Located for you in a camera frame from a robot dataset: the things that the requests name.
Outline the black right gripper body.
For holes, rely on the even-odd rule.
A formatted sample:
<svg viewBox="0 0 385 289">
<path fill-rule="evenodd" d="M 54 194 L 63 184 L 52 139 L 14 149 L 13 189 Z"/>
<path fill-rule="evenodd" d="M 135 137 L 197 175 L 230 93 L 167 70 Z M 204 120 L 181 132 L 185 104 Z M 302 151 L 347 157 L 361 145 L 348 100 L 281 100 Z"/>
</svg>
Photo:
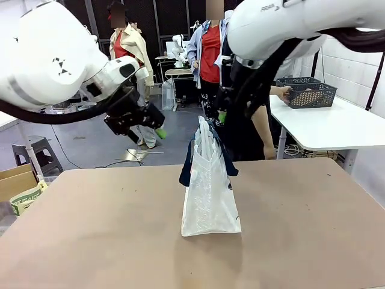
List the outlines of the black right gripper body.
<svg viewBox="0 0 385 289">
<path fill-rule="evenodd" d="M 241 107 L 237 103 L 239 89 L 219 86 L 215 97 L 215 108 L 219 113 L 239 114 Z"/>
</svg>

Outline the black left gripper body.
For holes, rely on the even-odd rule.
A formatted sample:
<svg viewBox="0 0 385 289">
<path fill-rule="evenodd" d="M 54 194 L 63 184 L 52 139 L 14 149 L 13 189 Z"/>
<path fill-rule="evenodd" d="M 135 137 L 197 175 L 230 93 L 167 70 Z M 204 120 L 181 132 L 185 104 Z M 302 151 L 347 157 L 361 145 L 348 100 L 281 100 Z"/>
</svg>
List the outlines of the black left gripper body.
<svg viewBox="0 0 385 289">
<path fill-rule="evenodd" d="M 120 87 L 108 102 L 104 122 L 116 135 L 129 135 L 136 125 L 160 128 L 165 116 L 152 103 L 139 105 L 140 94 L 135 87 Z"/>
</svg>

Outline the person's left hand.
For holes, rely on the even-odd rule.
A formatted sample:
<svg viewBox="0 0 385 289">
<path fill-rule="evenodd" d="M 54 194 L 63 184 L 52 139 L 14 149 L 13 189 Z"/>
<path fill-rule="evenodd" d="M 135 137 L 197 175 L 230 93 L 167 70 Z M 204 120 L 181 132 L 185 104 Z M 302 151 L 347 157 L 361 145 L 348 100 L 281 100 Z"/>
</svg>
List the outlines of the person's left hand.
<svg viewBox="0 0 385 289">
<path fill-rule="evenodd" d="M 290 86 L 284 86 L 284 87 L 271 86 L 270 95 L 276 95 L 281 101 L 283 101 L 285 104 L 288 104 L 289 95 L 291 91 L 292 91 L 292 87 Z"/>
</svg>

